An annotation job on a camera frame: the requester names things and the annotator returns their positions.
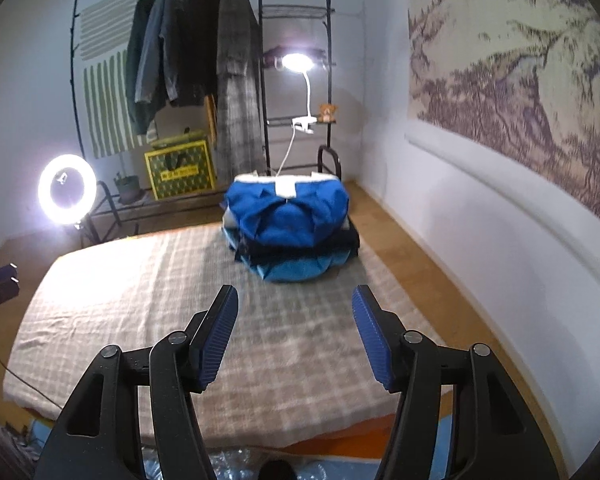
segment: white cable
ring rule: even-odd
[[[311,117],[311,84],[309,83],[309,76],[306,74],[306,70],[304,72],[302,72],[302,75],[304,76],[304,80],[306,81],[306,116],[308,118]],[[286,160],[289,157],[289,153],[291,153],[291,147],[294,144],[294,139],[296,138],[296,124],[299,124],[300,127],[302,127],[302,124],[299,122],[292,122],[291,123],[291,130],[293,131],[293,133],[291,134],[291,141],[289,142],[289,147],[286,149],[286,153],[285,153],[285,158],[282,159],[282,164],[280,164],[280,167],[278,168],[278,172],[276,173],[276,176],[278,176],[280,174],[280,172],[282,171],[282,169],[285,166]]]
[[[294,139],[296,138],[296,123],[291,124],[291,130],[293,131],[293,133],[291,134],[291,142],[289,143],[289,147],[286,149],[285,158],[282,159],[282,164],[280,164],[276,176],[278,176],[280,174],[280,171],[282,171],[282,168],[284,167],[285,162],[288,159],[289,153],[291,152],[291,146],[294,144]]]
[[[306,81],[306,116],[311,117],[310,102],[311,102],[311,85],[309,84],[309,76],[305,72],[302,72],[304,80]]]

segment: bed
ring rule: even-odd
[[[368,283],[409,328],[443,341],[362,240],[360,255],[305,283],[266,283],[234,255],[218,224],[94,246],[59,258],[35,293],[10,369],[59,405],[100,349],[153,345],[236,287],[238,318],[218,378],[193,396],[209,447],[284,447],[395,411],[376,382],[351,314]],[[153,440],[148,388],[140,388],[143,441]],[[55,419],[59,409],[5,375],[4,396]]]

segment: yellow box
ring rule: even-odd
[[[144,154],[156,200],[216,188],[206,139]]]

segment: wooden floor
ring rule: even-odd
[[[561,475],[566,478],[557,442],[538,403],[484,321],[451,280],[369,195],[356,184],[348,184],[347,189],[351,197],[350,216],[360,235],[391,270],[445,342],[460,349],[467,349],[475,342],[483,342],[493,349],[531,408],[556,462],[561,465]],[[203,224],[219,221],[220,218],[219,208],[181,212],[142,221],[140,233]],[[0,357],[5,362],[27,305],[48,268],[58,256],[77,248],[79,246],[75,230],[58,230],[8,240],[0,249],[0,265],[16,263],[21,285],[20,296],[0,306]],[[30,416],[14,404],[2,401],[3,376],[4,370],[0,366],[0,422],[9,422],[20,428],[28,423]],[[451,398],[447,395],[443,397],[441,416],[448,415],[450,410]],[[388,430],[385,428],[366,428],[364,434],[346,442],[346,451],[354,446],[358,456],[379,457],[387,438]],[[308,443],[294,445],[289,450],[308,454],[342,454],[345,451],[342,449],[344,445],[339,439],[313,439]]]

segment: landscape mural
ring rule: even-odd
[[[587,0],[410,0],[410,108],[600,218],[600,18]]]

